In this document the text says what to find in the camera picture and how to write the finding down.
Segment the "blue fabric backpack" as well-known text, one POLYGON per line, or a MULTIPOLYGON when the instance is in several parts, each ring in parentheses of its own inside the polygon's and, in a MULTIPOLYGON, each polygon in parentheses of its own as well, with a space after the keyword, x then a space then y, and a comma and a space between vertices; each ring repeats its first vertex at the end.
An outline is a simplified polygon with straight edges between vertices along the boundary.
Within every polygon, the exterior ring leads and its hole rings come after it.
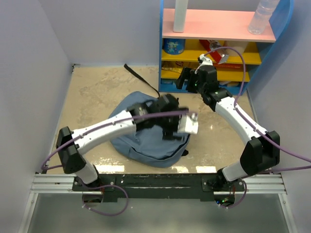
MULTIPOLYGON (((127 64, 124 68, 141 81, 146 82, 139 74, 132 70, 127 64)), ((142 92, 136 91, 127 95, 112 111, 109 118, 114 117, 122 110, 127 109, 135 103, 146 103, 149 107, 158 98, 154 98, 142 92)), ((182 156, 188 155, 186 147, 190 141, 190 134, 173 133, 173 140, 162 139, 163 131, 160 126, 143 129, 132 134, 122 135, 111 140, 114 149, 125 157, 137 162, 159 168, 171 167, 179 161, 182 156)))

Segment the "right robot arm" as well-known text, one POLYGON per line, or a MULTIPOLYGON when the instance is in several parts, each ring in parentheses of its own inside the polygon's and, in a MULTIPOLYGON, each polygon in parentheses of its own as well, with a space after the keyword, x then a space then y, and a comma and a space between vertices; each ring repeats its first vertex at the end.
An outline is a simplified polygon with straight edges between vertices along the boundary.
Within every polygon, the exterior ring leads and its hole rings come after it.
POLYGON ((239 161, 218 170, 216 177, 209 181, 209 186, 227 191, 236 180, 256 175, 279 164, 279 134, 268 132, 258 125, 235 103, 232 94, 219 86, 214 66, 203 65, 198 70, 183 68, 175 82, 176 87, 182 88, 184 82, 188 83, 186 90, 199 93, 203 102, 222 116, 245 144, 239 161))

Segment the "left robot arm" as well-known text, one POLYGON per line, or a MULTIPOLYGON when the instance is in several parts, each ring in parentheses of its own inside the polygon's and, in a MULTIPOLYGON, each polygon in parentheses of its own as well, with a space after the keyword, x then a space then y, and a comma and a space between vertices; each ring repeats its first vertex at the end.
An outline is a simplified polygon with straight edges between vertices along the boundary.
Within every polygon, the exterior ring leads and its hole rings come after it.
POLYGON ((89 190, 100 187, 96 166, 85 155, 109 141, 116 151, 140 163, 170 167, 185 154, 191 127, 197 121, 170 94, 157 99, 136 92, 127 96, 110 117, 94 125, 58 133, 56 150, 66 174, 75 174, 89 190))

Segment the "yellow chips bag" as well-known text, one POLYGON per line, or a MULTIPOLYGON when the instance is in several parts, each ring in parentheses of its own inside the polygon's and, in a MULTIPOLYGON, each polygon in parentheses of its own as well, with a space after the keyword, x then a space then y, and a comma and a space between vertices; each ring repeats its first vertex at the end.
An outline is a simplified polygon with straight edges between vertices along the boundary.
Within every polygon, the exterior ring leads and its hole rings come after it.
POLYGON ((196 70, 199 67, 198 62, 183 62, 183 61, 162 61, 161 69, 180 74, 184 67, 196 70))

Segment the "blue snack can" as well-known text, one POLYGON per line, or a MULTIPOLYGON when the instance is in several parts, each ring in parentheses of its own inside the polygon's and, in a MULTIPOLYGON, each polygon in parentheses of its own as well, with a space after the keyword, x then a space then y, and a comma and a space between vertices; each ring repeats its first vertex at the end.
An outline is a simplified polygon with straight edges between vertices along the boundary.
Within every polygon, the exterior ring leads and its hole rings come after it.
POLYGON ((185 43, 185 39, 164 38, 162 47, 169 55, 179 55, 184 52, 185 43))

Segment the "red silver snack box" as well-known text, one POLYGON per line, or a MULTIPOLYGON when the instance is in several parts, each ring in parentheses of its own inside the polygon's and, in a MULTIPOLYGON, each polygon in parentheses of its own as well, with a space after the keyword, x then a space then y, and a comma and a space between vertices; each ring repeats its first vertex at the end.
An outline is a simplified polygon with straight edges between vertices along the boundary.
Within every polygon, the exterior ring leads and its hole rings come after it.
POLYGON ((222 45, 218 41, 200 39, 199 42, 203 48, 209 52, 209 55, 217 64, 223 64, 227 62, 229 54, 227 53, 226 49, 222 48, 222 45))

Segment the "red flat box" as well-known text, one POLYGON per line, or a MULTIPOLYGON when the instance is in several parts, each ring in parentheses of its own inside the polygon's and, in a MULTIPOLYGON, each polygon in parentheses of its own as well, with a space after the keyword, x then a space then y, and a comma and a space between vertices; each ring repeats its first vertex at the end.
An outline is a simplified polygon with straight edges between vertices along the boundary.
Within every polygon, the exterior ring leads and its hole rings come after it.
POLYGON ((227 64, 227 63, 217 64, 217 63, 213 63, 213 66, 221 67, 221 68, 229 68, 229 69, 241 69, 241 68, 243 68, 242 64, 227 64))

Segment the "blue wooden shelf unit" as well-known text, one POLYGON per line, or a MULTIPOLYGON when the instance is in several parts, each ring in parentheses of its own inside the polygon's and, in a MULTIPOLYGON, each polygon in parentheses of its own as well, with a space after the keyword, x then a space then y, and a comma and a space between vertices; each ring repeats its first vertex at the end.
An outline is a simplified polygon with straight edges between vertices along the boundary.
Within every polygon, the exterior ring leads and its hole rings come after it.
POLYGON ((294 10, 294 1, 281 0, 274 10, 269 24, 260 35, 251 34, 248 24, 254 12, 198 10, 188 9, 185 29, 182 33, 173 31, 174 9, 165 8, 164 1, 160 1, 159 38, 160 47, 164 38, 185 39, 185 50, 179 55, 167 54, 163 49, 159 51, 159 63, 164 61, 196 62, 200 54, 204 53, 200 39, 214 39, 224 41, 245 41, 248 46, 243 53, 247 74, 244 85, 225 85, 233 95, 244 93, 248 84, 254 81, 267 59, 272 56, 278 39, 286 31, 294 10))

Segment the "white round container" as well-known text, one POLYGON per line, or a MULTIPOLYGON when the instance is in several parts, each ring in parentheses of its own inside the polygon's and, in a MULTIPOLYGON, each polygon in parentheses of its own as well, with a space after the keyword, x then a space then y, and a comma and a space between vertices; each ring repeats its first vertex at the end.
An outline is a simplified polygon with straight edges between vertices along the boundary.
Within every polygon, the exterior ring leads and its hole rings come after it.
MULTIPOLYGON (((224 47, 231 47, 237 50, 240 54, 244 53, 247 45, 248 45, 247 41, 225 41, 223 44, 224 47)), ((232 56, 232 57, 239 56, 235 51, 231 49, 225 49, 225 50, 229 56, 232 56)))

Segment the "white tall bottle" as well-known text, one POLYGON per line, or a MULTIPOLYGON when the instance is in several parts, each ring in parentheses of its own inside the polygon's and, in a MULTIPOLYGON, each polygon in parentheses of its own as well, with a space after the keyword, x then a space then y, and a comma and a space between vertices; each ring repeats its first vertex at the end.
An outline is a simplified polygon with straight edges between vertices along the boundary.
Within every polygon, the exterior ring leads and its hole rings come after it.
POLYGON ((182 33, 185 27, 188 0, 176 0, 174 9, 173 32, 182 33))

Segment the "clear plastic water bottle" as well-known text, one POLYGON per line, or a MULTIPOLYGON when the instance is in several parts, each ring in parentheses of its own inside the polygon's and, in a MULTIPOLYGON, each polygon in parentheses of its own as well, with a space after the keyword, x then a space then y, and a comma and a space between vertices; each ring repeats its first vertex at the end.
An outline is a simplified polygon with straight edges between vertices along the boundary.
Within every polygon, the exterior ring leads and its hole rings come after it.
POLYGON ((248 25, 251 34, 262 34, 280 0, 261 0, 248 25))

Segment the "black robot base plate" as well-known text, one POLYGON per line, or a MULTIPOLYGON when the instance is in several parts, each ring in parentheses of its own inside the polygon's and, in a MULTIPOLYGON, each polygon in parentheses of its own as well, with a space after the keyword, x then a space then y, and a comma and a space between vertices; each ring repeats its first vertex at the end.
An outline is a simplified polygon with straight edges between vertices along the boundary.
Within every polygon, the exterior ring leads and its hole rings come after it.
POLYGON ((81 184, 78 178, 74 179, 72 190, 83 192, 87 200, 94 192, 102 202, 117 202, 125 198, 123 191, 114 185, 123 188, 131 199, 197 199, 200 201, 214 201, 217 192, 221 198, 233 192, 244 191, 242 180, 233 183, 215 186, 215 173, 176 173, 176 174, 100 174, 102 185, 108 185, 102 192, 92 190, 81 184))

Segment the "aluminium rail frame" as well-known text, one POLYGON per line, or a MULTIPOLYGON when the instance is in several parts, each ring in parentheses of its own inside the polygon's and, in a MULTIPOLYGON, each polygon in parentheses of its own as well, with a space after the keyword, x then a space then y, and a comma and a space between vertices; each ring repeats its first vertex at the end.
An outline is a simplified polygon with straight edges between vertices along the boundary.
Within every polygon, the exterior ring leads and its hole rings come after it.
MULTIPOLYGON (((170 168, 155 168, 124 158, 111 144, 87 158, 103 174, 212 173, 234 163, 241 142, 200 142, 192 137, 189 154, 170 168)), ((84 204, 72 190, 74 175, 57 168, 36 174, 26 206, 22 233, 296 233, 281 175, 246 178, 247 192, 235 192, 236 205, 226 209, 197 199, 131 199, 84 204)))

